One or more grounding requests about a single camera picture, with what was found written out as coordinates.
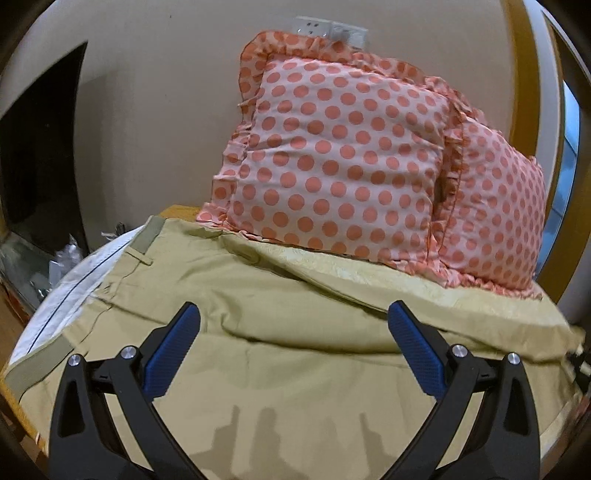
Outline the khaki beige pants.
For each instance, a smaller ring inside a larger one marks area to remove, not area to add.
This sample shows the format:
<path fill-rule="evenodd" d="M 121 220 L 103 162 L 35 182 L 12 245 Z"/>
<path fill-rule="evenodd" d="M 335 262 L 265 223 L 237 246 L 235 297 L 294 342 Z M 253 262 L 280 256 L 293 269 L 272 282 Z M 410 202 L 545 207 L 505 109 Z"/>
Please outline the khaki beige pants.
<path fill-rule="evenodd" d="M 400 350 L 353 354 L 290 348 L 225 327 L 246 312 L 245 263 L 228 235 L 151 218 L 107 243 L 61 281 L 1 374 L 32 436 L 49 440 L 68 357 L 110 358 L 165 325 L 185 302 L 201 330 L 156 408 L 211 479 L 377 479 L 433 406 Z"/>

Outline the wooden bedside table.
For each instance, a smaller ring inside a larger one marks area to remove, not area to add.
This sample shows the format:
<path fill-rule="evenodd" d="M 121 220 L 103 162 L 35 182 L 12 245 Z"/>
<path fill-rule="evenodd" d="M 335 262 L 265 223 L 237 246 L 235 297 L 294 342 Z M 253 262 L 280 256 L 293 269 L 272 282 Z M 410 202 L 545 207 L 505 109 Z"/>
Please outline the wooden bedside table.
<path fill-rule="evenodd" d="M 165 219 L 180 219 L 187 222 L 194 222 L 197 220 L 197 215 L 200 212 L 198 206 L 187 205 L 171 205 L 161 211 L 159 216 Z"/>

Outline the white wall socket panel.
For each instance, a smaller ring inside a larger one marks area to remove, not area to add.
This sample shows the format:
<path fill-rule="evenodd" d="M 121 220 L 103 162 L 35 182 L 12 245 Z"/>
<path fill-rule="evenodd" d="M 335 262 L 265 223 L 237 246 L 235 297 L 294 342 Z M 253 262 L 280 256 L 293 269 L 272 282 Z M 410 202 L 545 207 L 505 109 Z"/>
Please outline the white wall socket panel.
<path fill-rule="evenodd" d="M 368 30 L 354 25 L 314 17 L 297 16 L 291 23 L 294 33 L 342 41 L 353 49 L 363 50 Z"/>

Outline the pink polka-dot pillow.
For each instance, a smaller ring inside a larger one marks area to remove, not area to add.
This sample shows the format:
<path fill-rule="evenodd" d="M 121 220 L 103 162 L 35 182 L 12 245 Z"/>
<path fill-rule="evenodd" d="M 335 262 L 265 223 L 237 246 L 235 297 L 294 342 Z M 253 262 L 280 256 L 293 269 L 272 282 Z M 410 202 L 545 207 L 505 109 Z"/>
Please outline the pink polka-dot pillow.
<path fill-rule="evenodd" d="M 546 207 L 541 166 L 446 81 L 428 77 L 425 85 L 450 109 L 426 276 L 444 287 L 540 298 L 533 277 Z"/>
<path fill-rule="evenodd" d="M 448 280 L 433 233 L 458 98 L 408 63 L 266 31 L 243 48 L 242 121 L 198 221 Z"/>

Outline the black television screen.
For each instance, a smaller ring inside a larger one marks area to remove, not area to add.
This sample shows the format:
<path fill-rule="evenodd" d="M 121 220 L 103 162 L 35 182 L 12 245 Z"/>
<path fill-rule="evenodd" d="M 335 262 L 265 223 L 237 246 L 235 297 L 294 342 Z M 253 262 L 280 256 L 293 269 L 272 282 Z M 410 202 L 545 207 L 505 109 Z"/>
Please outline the black television screen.
<path fill-rule="evenodd" d="M 49 255 L 89 247 L 74 162 L 79 77 L 88 44 L 41 74 L 1 117 L 1 206 L 8 230 Z"/>

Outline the wooden door frame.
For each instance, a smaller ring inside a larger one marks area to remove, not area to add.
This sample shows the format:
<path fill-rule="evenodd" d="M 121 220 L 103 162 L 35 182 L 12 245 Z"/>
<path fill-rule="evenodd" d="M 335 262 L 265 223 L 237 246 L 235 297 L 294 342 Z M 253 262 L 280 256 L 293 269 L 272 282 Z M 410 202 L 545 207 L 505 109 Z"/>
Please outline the wooden door frame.
<path fill-rule="evenodd" d="M 545 214 L 535 279 L 556 303 L 566 298 L 590 227 L 580 220 L 586 166 L 580 162 L 583 112 L 574 94 L 578 52 L 538 1 L 503 1 L 512 44 L 510 140 L 543 169 Z"/>

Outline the front pink polka-dot pillow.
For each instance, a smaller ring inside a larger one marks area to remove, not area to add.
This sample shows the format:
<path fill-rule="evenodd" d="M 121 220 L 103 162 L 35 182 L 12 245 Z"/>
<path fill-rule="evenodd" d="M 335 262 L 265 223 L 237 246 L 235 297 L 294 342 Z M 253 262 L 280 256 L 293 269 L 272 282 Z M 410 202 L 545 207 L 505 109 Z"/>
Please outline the front pink polka-dot pillow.
<path fill-rule="evenodd" d="M 266 31 L 243 48 L 242 121 L 198 221 L 448 280 L 433 233 L 458 98 L 408 63 Z"/>

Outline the rear pink polka-dot pillow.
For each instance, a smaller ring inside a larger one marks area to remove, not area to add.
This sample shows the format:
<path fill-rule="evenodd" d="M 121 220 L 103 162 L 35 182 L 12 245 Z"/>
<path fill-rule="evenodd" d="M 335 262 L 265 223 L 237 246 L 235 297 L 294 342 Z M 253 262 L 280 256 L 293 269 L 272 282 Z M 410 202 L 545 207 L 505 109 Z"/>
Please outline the rear pink polka-dot pillow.
<path fill-rule="evenodd" d="M 450 109 L 426 276 L 444 287 L 540 298 L 533 277 L 546 207 L 541 166 L 446 81 L 428 77 L 425 85 Z"/>

